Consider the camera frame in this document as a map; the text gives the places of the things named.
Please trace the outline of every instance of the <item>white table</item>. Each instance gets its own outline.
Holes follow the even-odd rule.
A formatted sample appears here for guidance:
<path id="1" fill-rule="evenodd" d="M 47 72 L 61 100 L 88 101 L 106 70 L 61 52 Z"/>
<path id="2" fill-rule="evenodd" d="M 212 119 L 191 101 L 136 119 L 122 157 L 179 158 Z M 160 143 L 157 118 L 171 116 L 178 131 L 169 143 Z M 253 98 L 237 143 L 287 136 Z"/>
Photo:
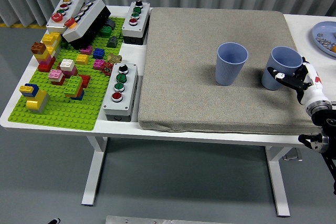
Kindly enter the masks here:
<path id="1" fill-rule="evenodd" d="M 114 17 L 125 17 L 128 9 L 128 7 L 109 6 L 111 15 Z M 336 89 L 334 88 L 333 84 L 336 83 L 336 75 L 334 74 L 336 69 L 336 60 L 335 58 L 328 56 L 326 53 L 322 52 L 313 43 L 311 30 L 312 27 L 319 22 L 336 22 L 336 17 L 285 15 L 285 18 L 299 53 L 302 56 L 305 56 L 305 58 L 315 66 L 322 80 L 325 95 L 330 100 L 335 100 Z M 138 65 L 139 87 L 141 87 L 142 82 L 145 54 L 146 45 L 137 46 L 123 44 L 120 49 L 120 55 L 123 56 L 124 63 L 135 63 Z M 19 92 L 19 87 L 29 82 L 37 66 L 38 63 L 36 59 L 32 57 L 0 118 L 0 124 L 7 130 L 13 131 L 87 136 L 88 140 L 94 148 L 94 154 L 82 200 L 83 205 L 93 205 L 108 137 L 117 137 L 265 146 L 278 215 L 283 217 L 290 216 L 278 161 L 281 157 L 287 154 L 291 148 L 304 147 L 304 145 L 298 141 L 298 136 L 202 132 L 168 133 L 143 130 L 140 128 L 139 123 L 137 122 L 141 90 L 139 88 L 136 95 L 132 122 L 107 121 L 102 109 L 99 112 L 97 122 L 92 131 L 82 131 L 9 122 L 7 119 L 21 96 L 21 93 Z"/>

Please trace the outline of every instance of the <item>gray fabric pad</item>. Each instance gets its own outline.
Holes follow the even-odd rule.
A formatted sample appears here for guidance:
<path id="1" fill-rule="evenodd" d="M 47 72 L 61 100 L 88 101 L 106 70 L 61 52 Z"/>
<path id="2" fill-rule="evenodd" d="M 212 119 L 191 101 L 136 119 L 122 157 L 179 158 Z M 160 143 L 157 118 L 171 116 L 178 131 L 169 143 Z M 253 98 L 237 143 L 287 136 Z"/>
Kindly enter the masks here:
<path id="1" fill-rule="evenodd" d="M 249 59 L 231 86 L 215 81 L 216 52 L 242 44 Z M 261 77 L 271 50 L 295 48 L 282 13 L 154 8 L 141 89 L 139 123 L 169 132 L 296 135 L 316 129 L 296 92 L 269 91 Z"/>

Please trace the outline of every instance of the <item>black knob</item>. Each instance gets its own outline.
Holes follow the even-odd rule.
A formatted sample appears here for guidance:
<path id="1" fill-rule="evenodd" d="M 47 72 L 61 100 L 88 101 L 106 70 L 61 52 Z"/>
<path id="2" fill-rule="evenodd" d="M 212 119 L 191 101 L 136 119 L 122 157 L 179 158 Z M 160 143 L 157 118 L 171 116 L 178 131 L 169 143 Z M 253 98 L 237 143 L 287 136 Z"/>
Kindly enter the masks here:
<path id="1" fill-rule="evenodd" d="M 119 67 L 119 73 L 128 74 L 128 67 L 126 64 L 123 64 Z"/>
<path id="2" fill-rule="evenodd" d="M 140 8 L 143 7 L 141 0 L 136 1 L 135 5 L 138 6 L 138 7 L 140 7 Z"/>

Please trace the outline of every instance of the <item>plate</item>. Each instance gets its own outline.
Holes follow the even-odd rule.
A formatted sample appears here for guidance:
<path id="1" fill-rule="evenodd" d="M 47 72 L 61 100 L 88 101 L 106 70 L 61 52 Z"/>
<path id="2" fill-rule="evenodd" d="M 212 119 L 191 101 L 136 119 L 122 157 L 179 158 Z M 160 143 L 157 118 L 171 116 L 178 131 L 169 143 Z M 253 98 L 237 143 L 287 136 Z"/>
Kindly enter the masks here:
<path id="1" fill-rule="evenodd" d="M 336 22 L 331 22 L 331 21 L 325 21 L 325 22 L 320 22 L 316 24 L 313 27 L 312 30 L 312 36 L 315 44 L 324 52 L 327 54 L 336 57 L 336 53 L 328 50 L 327 48 L 323 47 L 322 44 L 320 44 L 316 38 L 319 33 L 322 33 L 323 36 L 322 38 L 326 39 L 327 41 L 329 40 L 331 43 L 336 43 L 336 37 L 334 34 L 336 34 Z"/>

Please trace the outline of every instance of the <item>blue cup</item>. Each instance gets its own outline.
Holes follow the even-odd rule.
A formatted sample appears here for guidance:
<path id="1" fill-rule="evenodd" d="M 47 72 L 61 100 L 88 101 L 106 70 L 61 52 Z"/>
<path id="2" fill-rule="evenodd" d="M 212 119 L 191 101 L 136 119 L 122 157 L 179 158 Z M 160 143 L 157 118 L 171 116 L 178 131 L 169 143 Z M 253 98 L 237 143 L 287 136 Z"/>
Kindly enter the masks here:
<path id="1" fill-rule="evenodd" d="M 281 73 L 292 75 L 301 65 L 302 57 L 294 49 L 283 46 L 275 47 L 269 56 L 263 77 L 261 79 L 261 84 L 269 90 L 277 90 L 281 87 L 281 84 L 277 82 L 268 72 L 268 67 L 273 67 Z"/>
<path id="2" fill-rule="evenodd" d="M 238 43 L 221 44 L 217 50 L 215 78 L 218 84 L 231 85 L 244 63 L 248 59 L 248 51 Z"/>

